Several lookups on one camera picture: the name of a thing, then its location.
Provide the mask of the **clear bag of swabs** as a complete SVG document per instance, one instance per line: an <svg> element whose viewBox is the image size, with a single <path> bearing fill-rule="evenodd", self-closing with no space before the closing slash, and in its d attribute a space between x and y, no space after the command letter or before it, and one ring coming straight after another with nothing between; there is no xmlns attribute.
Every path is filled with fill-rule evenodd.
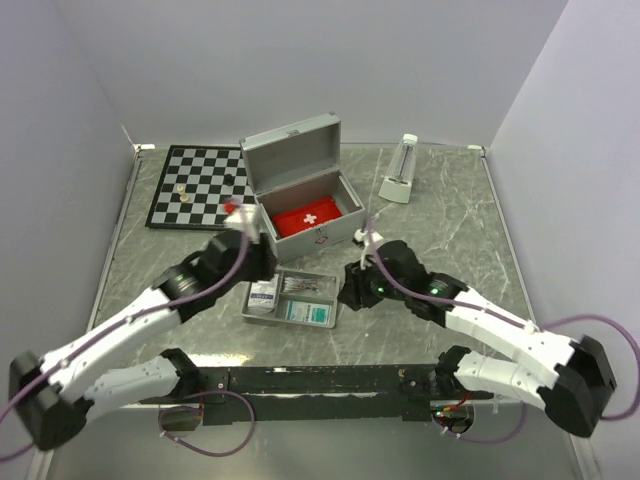
<svg viewBox="0 0 640 480"><path fill-rule="evenodd" d="M322 292L321 284L318 280L303 277L287 276L283 280L283 293L300 293L307 292L312 294L320 294Z"/></svg>

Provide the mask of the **white gauze pad packet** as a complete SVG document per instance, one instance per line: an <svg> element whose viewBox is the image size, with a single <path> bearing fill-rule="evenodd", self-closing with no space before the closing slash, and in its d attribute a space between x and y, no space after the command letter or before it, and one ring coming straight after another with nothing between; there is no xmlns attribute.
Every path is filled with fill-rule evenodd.
<svg viewBox="0 0 640 480"><path fill-rule="evenodd" d="M257 281L250 284L247 309L250 312L269 312L275 308L278 279Z"/></svg>

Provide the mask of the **grey divided plastic tray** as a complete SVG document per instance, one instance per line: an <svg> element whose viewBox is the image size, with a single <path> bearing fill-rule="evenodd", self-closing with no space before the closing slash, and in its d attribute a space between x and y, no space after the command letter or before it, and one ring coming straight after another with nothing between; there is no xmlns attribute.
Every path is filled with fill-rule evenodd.
<svg viewBox="0 0 640 480"><path fill-rule="evenodd" d="M246 287L241 315L248 322L332 329L339 312L336 275L278 268Z"/></svg>

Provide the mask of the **teal alcohol wipe packet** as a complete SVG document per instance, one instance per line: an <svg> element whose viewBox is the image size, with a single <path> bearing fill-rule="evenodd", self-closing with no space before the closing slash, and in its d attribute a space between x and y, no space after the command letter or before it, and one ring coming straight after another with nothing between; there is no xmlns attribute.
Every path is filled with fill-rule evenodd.
<svg viewBox="0 0 640 480"><path fill-rule="evenodd" d="M331 306L291 300L287 305L286 319L299 323L328 325L331 319Z"/></svg>

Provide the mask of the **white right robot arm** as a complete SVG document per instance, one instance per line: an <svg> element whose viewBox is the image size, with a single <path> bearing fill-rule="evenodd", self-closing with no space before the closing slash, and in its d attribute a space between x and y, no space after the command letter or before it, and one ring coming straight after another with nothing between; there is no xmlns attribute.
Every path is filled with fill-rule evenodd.
<svg viewBox="0 0 640 480"><path fill-rule="evenodd" d="M384 299L414 316L461 333L500 353L491 358L466 347L439 357L436 385L448 398L487 392L542 410L565 432L590 437L604 418L617 384L603 345L540 329L444 273L429 272L402 240L358 230L359 260L346 265L341 303L354 311Z"/></svg>

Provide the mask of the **red fabric zipper pouch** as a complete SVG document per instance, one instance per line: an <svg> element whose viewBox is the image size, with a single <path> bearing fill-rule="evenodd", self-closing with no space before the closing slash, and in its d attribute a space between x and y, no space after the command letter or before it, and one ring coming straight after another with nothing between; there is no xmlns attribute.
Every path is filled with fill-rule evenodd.
<svg viewBox="0 0 640 480"><path fill-rule="evenodd" d="M282 238L342 217L331 196L325 196L304 206L274 215L271 220Z"/></svg>

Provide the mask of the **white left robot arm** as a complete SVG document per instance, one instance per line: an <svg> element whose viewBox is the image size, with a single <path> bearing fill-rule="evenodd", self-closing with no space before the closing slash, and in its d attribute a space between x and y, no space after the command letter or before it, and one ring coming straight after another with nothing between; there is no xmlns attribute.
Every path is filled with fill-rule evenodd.
<svg viewBox="0 0 640 480"><path fill-rule="evenodd" d="M184 402L200 387L200 373L178 348L119 369L117 362L154 336L174 329L240 282L267 280L276 256L264 233L236 230L167 268L130 305L99 327L41 357L26 351L11 362L9 399L32 444L56 449L90 421L124 405L153 398Z"/></svg>

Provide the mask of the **grey metal first-aid case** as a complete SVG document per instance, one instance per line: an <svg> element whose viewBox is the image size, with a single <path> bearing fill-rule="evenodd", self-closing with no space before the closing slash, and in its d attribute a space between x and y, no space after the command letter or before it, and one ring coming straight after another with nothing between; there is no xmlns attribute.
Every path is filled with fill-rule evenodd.
<svg viewBox="0 0 640 480"><path fill-rule="evenodd" d="M281 261L348 240L366 209L340 165L341 121L326 113L239 141L261 221ZM282 238L271 218L331 196L342 217Z"/></svg>

